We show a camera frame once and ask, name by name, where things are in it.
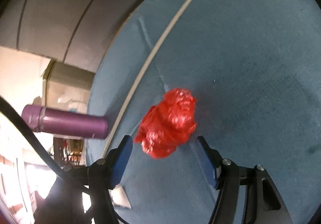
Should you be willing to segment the white chest freezer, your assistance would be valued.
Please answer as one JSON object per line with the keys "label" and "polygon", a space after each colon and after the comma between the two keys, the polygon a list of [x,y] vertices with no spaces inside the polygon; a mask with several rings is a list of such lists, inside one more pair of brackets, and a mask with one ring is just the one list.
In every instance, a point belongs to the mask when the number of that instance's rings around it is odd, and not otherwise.
{"label": "white chest freezer", "polygon": [[33,104],[76,113],[87,113],[95,74],[52,59],[42,74],[42,95]]}

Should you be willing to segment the red plastic bag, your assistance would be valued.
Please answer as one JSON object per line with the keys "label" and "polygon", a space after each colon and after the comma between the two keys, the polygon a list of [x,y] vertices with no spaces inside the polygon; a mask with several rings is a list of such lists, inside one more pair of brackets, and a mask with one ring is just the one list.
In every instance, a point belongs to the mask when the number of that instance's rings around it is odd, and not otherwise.
{"label": "red plastic bag", "polygon": [[153,159],[170,156],[195,131],[195,108],[196,98],[191,91],[169,90],[143,117],[134,141],[141,143],[143,152]]}

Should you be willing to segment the long white stick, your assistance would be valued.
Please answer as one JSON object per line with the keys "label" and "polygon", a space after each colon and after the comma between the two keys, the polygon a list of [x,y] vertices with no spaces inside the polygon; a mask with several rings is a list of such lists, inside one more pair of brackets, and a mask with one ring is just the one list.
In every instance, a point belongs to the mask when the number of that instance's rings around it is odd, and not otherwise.
{"label": "long white stick", "polygon": [[113,137],[116,133],[116,130],[118,129],[119,123],[122,120],[122,117],[125,114],[125,111],[129,105],[129,103],[131,102],[131,99],[139,85],[139,83],[141,82],[145,72],[147,71],[148,67],[150,66],[151,62],[153,61],[153,59],[155,58],[157,52],[159,51],[160,47],[162,46],[162,44],[164,43],[165,39],[167,38],[167,36],[170,34],[171,30],[173,29],[173,27],[175,26],[175,24],[178,22],[178,20],[180,19],[180,17],[182,16],[182,14],[185,12],[185,10],[187,9],[187,7],[190,5],[190,3],[193,0],[186,0],[182,6],[179,8],[179,10],[176,12],[176,14],[173,16],[173,18],[171,19],[171,21],[169,22],[169,24],[167,25],[167,27],[165,28],[165,30],[163,31],[163,33],[161,34],[160,38],[157,40],[155,46],[152,48],[150,54],[148,55],[146,61],[144,62],[143,66],[141,67],[139,73],[137,74],[137,77],[135,78],[120,110],[119,113],[116,117],[115,123],[112,126],[112,129],[107,137],[107,141],[105,144],[105,148],[102,152],[101,157],[105,158],[105,156],[107,156],[107,152],[109,149],[109,146],[113,140]]}

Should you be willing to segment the blue tablecloth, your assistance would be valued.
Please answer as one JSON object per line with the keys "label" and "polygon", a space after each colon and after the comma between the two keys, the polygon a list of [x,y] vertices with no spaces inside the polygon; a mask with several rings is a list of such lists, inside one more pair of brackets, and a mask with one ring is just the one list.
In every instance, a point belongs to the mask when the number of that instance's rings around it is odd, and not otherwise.
{"label": "blue tablecloth", "polygon": [[[115,123],[141,67],[186,0],[145,0],[107,51],[88,112]],[[294,223],[320,205],[320,7],[315,0],[193,0],[158,50],[111,147],[135,136],[174,88],[196,98],[197,128],[236,164],[265,166]]]}

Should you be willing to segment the purple thermos bottle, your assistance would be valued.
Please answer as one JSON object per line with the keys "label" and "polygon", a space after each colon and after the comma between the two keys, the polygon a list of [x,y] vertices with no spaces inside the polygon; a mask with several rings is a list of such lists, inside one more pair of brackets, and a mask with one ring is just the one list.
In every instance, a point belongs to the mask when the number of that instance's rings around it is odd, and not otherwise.
{"label": "purple thermos bottle", "polygon": [[31,104],[24,107],[21,117],[33,132],[84,139],[105,139],[108,135],[105,117]]}

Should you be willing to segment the grey three-door refrigerator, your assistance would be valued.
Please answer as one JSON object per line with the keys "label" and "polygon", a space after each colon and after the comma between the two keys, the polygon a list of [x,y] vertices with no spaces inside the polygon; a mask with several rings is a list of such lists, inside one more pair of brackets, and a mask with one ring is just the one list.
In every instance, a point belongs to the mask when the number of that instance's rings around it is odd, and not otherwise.
{"label": "grey three-door refrigerator", "polygon": [[96,72],[119,28],[143,0],[10,0],[1,46]]}

